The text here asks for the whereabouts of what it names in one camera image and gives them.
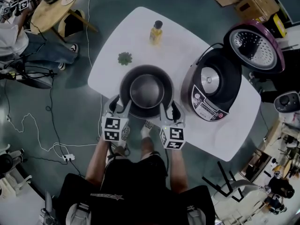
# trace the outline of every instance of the power strip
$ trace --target power strip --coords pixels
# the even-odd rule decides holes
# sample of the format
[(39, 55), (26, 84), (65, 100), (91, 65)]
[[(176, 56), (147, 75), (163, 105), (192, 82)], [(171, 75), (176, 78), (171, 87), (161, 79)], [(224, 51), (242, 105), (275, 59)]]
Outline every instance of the power strip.
[(73, 154), (65, 154), (63, 157), (65, 161), (70, 161), (70, 159), (75, 160), (75, 156)]

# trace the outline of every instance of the white shirt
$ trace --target white shirt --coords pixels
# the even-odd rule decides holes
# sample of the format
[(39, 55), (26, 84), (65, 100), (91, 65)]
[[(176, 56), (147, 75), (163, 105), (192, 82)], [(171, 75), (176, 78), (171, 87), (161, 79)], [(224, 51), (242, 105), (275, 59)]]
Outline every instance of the white shirt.
[(0, 23), (0, 57), (11, 54), (21, 55), (27, 48), (28, 37), (24, 29), (19, 35), (18, 30), (15, 24)]

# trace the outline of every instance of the inner lid with holes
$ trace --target inner lid with holes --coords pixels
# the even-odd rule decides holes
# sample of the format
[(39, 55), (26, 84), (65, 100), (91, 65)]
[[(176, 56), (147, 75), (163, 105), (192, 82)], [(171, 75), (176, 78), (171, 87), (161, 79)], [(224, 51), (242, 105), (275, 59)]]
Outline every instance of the inner lid with holes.
[(243, 65), (271, 70), (277, 64), (277, 54), (273, 45), (255, 31), (232, 30), (229, 34), (229, 44), (238, 58), (245, 63)]

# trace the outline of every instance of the wooden table leg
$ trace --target wooden table leg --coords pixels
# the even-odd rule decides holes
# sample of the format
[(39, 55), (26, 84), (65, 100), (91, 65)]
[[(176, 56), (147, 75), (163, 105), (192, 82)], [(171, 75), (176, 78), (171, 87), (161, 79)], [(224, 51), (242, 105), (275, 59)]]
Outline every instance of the wooden table leg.
[(55, 30), (54, 27), (51, 27), (51, 31), (55, 33), (56, 36), (58, 36), (58, 38), (63, 41), (64, 43), (66, 43), (65, 39), (58, 33), (57, 30)]
[(73, 10), (69, 9), (68, 13), (70, 13), (71, 15), (73, 15), (75, 18), (79, 19), (81, 22), (83, 22), (85, 25), (87, 25), (90, 29), (92, 29), (94, 32), (98, 32), (98, 30), (92, 25), (90, 24), (88, 21), (86, 21), (85, 19), (83, 19), (82, 17), (80, 17), (77, 13), (75, 13)]

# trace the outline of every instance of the rice cooker control panel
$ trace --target rice cooker control panel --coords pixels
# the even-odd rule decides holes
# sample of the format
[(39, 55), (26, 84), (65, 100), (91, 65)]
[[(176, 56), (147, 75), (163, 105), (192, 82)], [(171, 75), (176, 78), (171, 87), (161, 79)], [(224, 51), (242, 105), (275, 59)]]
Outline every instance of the rice cooker control panel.
[(206, 121), (216, 122), (222, 120), (228, 115), (227, 112), (224, 112), (221, 109), (213, 109), (206, 103), (207, 98), (203, 95), (202, 92), (194, 85), (192, 91), (192, 104), (194, 111), (199, 117)]

